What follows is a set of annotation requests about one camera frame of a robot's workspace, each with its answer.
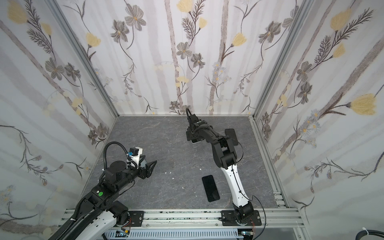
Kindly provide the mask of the aluminium mounting rail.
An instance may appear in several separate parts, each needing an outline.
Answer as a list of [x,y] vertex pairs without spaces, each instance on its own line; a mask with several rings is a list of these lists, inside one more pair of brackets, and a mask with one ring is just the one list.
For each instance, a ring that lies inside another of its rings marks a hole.
[[186,210],[130,210],[144,211],[139,229],[218,229],[218,228],[304,228],[304,220],[295,208],[256,209],[262,219],[261,226],[223,226],[220,209]]

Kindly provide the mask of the black phone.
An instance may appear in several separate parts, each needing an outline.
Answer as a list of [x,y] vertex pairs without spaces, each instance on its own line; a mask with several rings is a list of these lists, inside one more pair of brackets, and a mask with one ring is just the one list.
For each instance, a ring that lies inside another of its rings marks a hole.
[[214,177],[212,175],[202,177],[202,182],[206,192],[208,202],[218,201],[220,194],[218,192]]

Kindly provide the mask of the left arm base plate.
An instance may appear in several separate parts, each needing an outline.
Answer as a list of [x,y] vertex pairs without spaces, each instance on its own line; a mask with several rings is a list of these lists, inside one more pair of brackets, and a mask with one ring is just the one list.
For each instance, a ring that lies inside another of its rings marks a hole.
[[144,211],[129,211],[123,228],[141,227],[144,220]]

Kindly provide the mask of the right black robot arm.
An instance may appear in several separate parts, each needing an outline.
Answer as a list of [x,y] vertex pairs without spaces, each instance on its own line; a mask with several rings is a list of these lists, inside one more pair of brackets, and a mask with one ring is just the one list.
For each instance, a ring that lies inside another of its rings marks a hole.
[[231,190],[235,221],[246,225],[254,213],[254,207],[242,185],[238,172],[238,156],[235,146],[240,143],[234,129],[226,129],[225,134],[217,133],[207,121],[187,111],[189,127],[186,131],[187,140],[192,143],[206,141],[211,144],[215,164],[224,173]]

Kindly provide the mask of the black phone case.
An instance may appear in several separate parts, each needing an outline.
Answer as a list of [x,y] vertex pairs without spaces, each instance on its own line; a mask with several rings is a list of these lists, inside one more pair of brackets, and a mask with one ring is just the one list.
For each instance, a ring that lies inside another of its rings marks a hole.
[[232,140],[234,146],[239,145],[239,141],[234,129],[225,129],[225,134]]

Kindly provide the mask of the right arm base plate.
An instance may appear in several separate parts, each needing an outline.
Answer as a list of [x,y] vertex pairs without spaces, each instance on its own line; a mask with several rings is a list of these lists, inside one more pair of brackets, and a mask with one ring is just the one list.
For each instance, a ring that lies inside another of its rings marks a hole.
[[260,213],[257,210],[254,210],[254,212],[251,214],[251,217],[246,220],[244,223],[240,223],[236,220],[235,211],[234,210],[222,210],[221,211],[221,217],[219,220],[222,221],[222,225],[229,227],[229,226],[261,226],[262,225],[262,219],[260,217]]

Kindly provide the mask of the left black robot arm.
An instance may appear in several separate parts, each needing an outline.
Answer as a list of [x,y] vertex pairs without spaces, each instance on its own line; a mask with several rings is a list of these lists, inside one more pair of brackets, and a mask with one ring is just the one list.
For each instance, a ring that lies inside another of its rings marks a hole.
[[51,240],[95,240],[115,225],[127,224],[128,207],[117,198],[120,191],[136,178],[152,175],[157,161],[133,169],[124,161],[113,162],[100,182],[76,205],[71,217],[50,237]]

